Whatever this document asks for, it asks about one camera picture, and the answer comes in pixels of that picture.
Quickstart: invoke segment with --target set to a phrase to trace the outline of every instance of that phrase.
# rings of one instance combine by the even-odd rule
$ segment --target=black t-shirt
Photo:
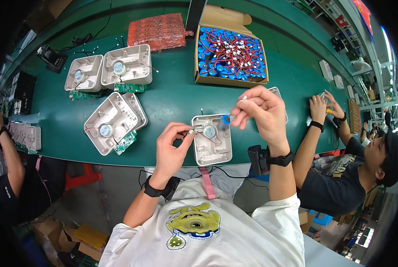
[[[0,176],[0,200],[11,225],[37,218],[64,194],[67,162],[42,157],[37,172],[37,158],[37,155],[27,155],[27,164],[24,166],[25,176],[19,197],[10,187],[8,175]]]
[[[364,163],[364,149],[351,138],[344,155],[315,159],[297,193],[300,206],[330,216],[355,211],[366,196],[357,170]]]

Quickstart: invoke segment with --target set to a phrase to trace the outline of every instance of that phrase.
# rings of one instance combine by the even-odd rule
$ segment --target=green circuit board
[[[116,151],[116,153],[118,155],[122,154],[123,152],[125,152],[125,150],[132,145],[133,142],[135,142],[137,132],[135,130],[132,130],[132,132],[130,132],[127,136],[125,136],[125,138],[123,138],[117,145],[116,147],[114,147],[114,151]]]
[[[147,85],[133,85],[130,83],[114,83],[114,91],[119,93],[144,93]]]
[[[100,93],[85,93],[85,92],[80,92],[77,90],[72,90],[70,91],[70,95],[68,96],[69,99],[72,100],[85,100],[88,99],[90,97],[100,97],[101,94]]]

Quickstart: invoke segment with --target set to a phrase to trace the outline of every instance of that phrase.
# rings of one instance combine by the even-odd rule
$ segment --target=factory floor
[[[61,222],[70,220],[78,224],[87,224],[92,228],[110,234],[111,229],[123,221],[123,217],[138,192],[140,184],[138,175],[140,167],[121,167],[102,165],[102,180],[92,184],[78,186],[67,190],[64,196],[55,202],[47,215]],[[68,173],[71,176],[82,175],[81,163],[70,163]],[[141,173],[143,183],[146,175]],[[266,185],[267,182],[250,178],[256,185]],[[234,196],[234,204],[247,213],[269,201],[269,191],[265,187],[254,186],[245,182]]]

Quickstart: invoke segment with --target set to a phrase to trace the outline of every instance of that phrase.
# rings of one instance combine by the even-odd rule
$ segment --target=graphic t-shirt
[[[364,163],[364,149],[352,137],[344,155],[316,158],[297,193],[300,206],[330,216],[356,210],[366,196],[357,170]]]
[[[296,194],[250,217],[229,194],[214,188],[208,200],[204,188],[201,178],[181,182],[142,226],[117,224],[99,267],[305,265]]]

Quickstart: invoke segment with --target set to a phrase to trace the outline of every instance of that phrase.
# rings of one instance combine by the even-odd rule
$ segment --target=green workbench
[[[115,36],[103,38],[85,45],[85,51],[99,46],[98,53],[105,54],[115,46]],[[290,147],[296,151],[307,130],[310,117],[308,98],[313,94],[330,90],[347,110],[345,93],[328,83],[322,74],[283,56],[265,45],[270,81],[267,88],[279,88],[286,104],[288,115],[287,137]],[[152,65],[159,73],[153,72],[153,82],[138,98],[148,117],[148,125],[138,131],[137,141],[126,152],[118,156],[115,152],[101,156],[92,142],[83,134],[83,125],[104,97],[87,100],[68,99],[64,83],[68,66],[75,58],[84,54],[73,54],[81,48],[66,54],[67,68],[60,74],[49,72],[43,65],[36,73],[37,82],[33,95],[31,114],[12,116],[11,120],[27,122],[42,127],[42,149],[40,155],[62,158],[70,161],[125,166],[155,166],[156,138],[171,121],[190,123],[191,118],[201,114],[228,114],[245,88],[196,84],[194,82],[194,41],[188,40],[185,47],[152,53]],[[250,120],[245,130],[232,127],[233,159],[228,164],[250,162],[246,150],[260,144],[255,122]],[[330,124],[325,126],[317,153],[332,151],[337,147],[337,137]],[[184,166],[196,166],[193,149],[189,149]]]

